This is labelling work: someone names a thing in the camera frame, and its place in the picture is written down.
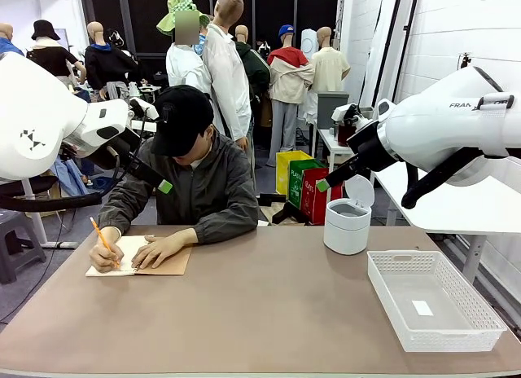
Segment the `short mannequin white shirt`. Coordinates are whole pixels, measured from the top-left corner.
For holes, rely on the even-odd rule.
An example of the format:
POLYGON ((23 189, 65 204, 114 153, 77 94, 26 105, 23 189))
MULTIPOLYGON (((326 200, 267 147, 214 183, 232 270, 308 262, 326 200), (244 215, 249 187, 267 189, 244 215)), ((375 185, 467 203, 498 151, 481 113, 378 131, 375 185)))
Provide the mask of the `short mannequin white shirt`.
POLYGON ((181 9, 175 10, 172 18, 173 42, 166 55, 169 84, 193 86, 210 95, 211 76, 202 59, 208 17, 196 10, 181 9))

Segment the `black wall conduit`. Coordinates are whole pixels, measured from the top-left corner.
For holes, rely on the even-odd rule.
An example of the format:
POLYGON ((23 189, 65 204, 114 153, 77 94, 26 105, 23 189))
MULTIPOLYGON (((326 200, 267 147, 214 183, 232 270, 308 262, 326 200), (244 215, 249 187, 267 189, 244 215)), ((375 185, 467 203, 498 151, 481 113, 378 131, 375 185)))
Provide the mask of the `black wall conduit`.
POLYGON ((388 32, 390 40, 386 48, 383 76, 380 86, 380 99, 392 99, 392 93, 395 89, 396 75, 398 71, 397 67, 400 62, 401 42, 403 36, 403 5, 404 0, 395 0, 392 9, 390 29, 388 32))

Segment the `black bucket hat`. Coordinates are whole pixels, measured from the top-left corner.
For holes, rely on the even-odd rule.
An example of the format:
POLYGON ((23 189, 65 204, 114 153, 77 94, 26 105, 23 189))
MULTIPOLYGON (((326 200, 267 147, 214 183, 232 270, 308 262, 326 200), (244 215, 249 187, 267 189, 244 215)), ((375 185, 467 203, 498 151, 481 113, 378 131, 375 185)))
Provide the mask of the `black bucket hat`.
POLYGON ((48 37, 54 41, 60 39, 55 32, 52 23, 47 20, 36 20, 33 23, 33 35, 31 38, 36 41, 39 37, 48 37))

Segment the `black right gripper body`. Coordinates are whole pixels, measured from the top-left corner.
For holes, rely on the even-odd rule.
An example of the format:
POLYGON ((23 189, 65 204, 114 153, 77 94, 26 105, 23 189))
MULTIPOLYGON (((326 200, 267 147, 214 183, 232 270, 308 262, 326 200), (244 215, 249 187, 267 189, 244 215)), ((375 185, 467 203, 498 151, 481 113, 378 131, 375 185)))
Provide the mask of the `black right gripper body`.
POLYGON ((349 168, 354 173, 360 173, 365 169, 379 172, 402 161, 390 148, 384 125, 378 121, 364 125, 347 139, 347 144, 354 154, 352 160, 348 161, 349 168))

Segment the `grey plastic stool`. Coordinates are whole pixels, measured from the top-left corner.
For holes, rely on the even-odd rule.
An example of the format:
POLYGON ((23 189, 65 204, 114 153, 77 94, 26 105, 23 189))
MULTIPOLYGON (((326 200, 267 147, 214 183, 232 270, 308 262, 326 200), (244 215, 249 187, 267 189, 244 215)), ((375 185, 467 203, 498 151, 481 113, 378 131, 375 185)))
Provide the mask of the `grey plastic stool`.
POLYGON ((33 262, 45 262, 33 224, 23 213, 0 209, 0 284, 11 284, 16 272, 33 262))

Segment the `white perforated plastic basket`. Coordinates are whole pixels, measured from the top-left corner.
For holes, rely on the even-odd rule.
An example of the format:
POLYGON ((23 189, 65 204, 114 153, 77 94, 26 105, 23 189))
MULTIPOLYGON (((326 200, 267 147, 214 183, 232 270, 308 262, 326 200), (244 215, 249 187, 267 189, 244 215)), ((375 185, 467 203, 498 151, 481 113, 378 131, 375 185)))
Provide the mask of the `white perforated plastic basket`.
POLYGON ((369 251, 367 274, 406 352, 488 352, 507 331, 441 252, 369 251), (434 315, 419 316, 412 300, 426 301, 434 315))

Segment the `mannequin red beige jacket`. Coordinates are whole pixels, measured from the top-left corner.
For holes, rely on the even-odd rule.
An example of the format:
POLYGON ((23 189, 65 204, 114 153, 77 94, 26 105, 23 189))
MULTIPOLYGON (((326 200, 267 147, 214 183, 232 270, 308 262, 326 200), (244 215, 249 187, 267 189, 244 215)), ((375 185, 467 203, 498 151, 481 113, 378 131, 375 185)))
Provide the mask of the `mannequin red beige jacket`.
POLYGON ((280 37, 282 46, 270 52, 269 97, 272 105, 272 133, 267 165, 276 165, 278 152, 296 149, 298 107, 304 102, 314 79, 314 68, 304 53, 292 45, 294 33, 280 37))

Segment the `white table stand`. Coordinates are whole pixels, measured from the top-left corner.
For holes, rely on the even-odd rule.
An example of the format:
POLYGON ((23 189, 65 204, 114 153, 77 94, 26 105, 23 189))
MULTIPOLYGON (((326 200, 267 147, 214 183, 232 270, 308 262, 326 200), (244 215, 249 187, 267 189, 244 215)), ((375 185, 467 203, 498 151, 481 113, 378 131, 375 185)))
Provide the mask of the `white table stand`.
MULTIPOLYGON (((28 178, 23 179, 21 181, 22 187, 24 189, 25 198, 28 200, 35 200, 36 196, 33 193, 33 189, 31 187, 31 183, 28 178)), ((72 241, 61 241, 60 237, 57 237, 56 241, 49 241, 46 236, 46 231, 42 222, 42 217, 40 213, 29 213, 28 214, 33 221, 33 226, 35 230, 35 234, 40 245, 43 248, 61 248, 61 249, 75 249, 79 246, 77 242, 72 241)))

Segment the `spiral notebook brown cover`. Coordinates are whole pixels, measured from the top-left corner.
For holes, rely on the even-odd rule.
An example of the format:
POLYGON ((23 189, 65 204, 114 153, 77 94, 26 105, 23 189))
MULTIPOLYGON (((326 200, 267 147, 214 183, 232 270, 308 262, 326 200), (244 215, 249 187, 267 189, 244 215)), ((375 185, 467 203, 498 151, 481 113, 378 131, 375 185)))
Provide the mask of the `spiral notebook brown cover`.
POLYGON ((190 258, 191 248, 184 248, 175 255, 165 259, 157 268, 148 266, 141 269, 139 266, 132 267, 132 258, 138 249, 146 245, 144 235, 122 236, 117 245, 120 247, 124 256, 120 267, 110 272, 102 273, 91 266, 85 273, 86 277, 121 277, 131 275, 184 275, 187 263, 190 258))

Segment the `blue cloth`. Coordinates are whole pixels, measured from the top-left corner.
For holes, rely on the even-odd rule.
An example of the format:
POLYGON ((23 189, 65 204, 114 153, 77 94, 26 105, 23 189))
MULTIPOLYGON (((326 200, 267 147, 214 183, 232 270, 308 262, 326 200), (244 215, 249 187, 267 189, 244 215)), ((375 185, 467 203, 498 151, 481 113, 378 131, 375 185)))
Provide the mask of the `blue cloth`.
POLYGON ((67 196, 89 194, 81 178, 82 173, 73 159, 62 160, 57 156, 54 164, 50 167, 50 171, 57 177, 61 191, 64 191, 67 196))

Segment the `left forearm grey sleeve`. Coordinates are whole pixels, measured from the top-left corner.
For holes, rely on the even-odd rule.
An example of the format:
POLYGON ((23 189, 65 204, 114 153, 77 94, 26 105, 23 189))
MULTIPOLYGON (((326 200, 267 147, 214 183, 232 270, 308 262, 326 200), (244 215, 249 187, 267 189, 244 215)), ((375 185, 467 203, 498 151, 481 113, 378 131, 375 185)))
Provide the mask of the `left forearm grey sleeve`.
POLYGON ((231 240, 257 228, 259 209, 254 206, 232 206, 201 218, 194 226, 199 244, 231 240))

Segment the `small white side table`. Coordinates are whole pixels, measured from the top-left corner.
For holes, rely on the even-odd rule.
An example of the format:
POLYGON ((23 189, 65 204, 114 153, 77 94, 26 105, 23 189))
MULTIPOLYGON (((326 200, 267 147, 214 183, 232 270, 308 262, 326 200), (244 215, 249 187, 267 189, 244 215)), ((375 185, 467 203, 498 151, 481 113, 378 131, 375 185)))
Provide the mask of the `small white side table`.
POLYGON ((340 165, 353 156, 351 148, 340 146, 337 138, 331 134, 329 130, 319 130, 318 133, 330 152, 330 157, 327 162, 329 172, 332 172, 336 165, 340 165))

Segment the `tall mannequin white shirt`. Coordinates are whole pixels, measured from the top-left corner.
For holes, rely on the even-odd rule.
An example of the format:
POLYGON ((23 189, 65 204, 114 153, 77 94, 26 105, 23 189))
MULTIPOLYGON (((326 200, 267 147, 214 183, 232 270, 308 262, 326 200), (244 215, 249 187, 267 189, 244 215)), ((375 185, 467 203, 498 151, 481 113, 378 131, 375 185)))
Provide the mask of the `tall mannequin white shirt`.
POLYGON ((246 152, 252 119, 249 82, 229 34, 230 27, 242 14, 243 0, 217 0, 214 18, 207 27, 203 62, 210 73, 212 97, 220 113, 217 128, 246 152))

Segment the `yellow recycling bag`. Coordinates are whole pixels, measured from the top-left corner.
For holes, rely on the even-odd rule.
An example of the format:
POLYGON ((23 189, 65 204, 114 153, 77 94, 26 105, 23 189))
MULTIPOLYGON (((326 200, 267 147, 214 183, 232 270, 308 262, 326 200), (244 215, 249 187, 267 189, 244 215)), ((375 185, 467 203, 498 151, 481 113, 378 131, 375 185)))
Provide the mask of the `yellow recycling bag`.
POLYGON ((302 151, 278 152, 276 154, 276 192, 287 197, 289 162, 291 160, 313 159, 302 151))

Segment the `white torso form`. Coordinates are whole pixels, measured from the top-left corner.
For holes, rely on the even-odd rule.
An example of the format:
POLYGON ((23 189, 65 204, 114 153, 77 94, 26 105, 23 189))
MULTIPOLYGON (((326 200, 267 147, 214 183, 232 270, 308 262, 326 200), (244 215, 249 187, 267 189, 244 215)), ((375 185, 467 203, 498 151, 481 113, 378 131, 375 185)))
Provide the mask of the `white torso form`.
POLYGON ((318 52, 319 45, 316 30, 304 29, 301 32, 300 49, 302 50, 307 59, 311 59, 313 54, 318 52))

